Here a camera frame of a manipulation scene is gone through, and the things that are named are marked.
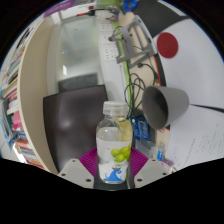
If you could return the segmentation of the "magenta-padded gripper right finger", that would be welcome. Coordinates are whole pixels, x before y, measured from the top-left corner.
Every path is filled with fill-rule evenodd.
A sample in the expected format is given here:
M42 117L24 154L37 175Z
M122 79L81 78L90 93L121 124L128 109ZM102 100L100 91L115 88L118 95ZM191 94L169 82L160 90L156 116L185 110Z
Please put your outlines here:
M135 148L129 158L128 186L130 189L144 187L168 175L160 161L147 158Z

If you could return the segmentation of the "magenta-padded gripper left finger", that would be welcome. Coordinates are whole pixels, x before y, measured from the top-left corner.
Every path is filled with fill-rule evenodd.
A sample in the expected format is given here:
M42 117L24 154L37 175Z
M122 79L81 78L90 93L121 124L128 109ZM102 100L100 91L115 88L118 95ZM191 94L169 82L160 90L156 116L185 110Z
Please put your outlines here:
M97 148L93 148L80 159L72 158L58 176L78 186L93 189L96 174Z

